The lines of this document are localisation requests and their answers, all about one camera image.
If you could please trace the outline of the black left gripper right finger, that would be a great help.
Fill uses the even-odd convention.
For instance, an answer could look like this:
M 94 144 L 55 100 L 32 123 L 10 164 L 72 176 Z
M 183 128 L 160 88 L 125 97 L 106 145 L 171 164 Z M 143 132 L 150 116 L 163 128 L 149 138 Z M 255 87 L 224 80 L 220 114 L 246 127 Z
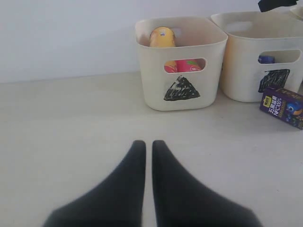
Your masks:
M 254 212 L 209 189 L 163 140 L 152 144 L 152 186 L 159 227 L 260 227 Z

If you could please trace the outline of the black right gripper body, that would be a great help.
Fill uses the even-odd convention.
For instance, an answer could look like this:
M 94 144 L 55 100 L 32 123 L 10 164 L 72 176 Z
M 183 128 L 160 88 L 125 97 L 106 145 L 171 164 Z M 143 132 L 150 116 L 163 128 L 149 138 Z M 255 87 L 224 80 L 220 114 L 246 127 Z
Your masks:
M 258 7 L 261 12 L 268 12 L 279 7 L 291 7 L 297 4 L 297 0 L 260 0 Z

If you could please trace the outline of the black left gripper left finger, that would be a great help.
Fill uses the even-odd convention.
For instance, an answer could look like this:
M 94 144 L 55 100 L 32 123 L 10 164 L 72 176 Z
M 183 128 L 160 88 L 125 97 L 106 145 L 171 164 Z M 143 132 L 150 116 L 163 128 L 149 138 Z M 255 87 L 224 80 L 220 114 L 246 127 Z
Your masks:
M 140 227 L 146 144 L 135 140 L 119 165 L 100 184 L 54 210 L 45 227 Z

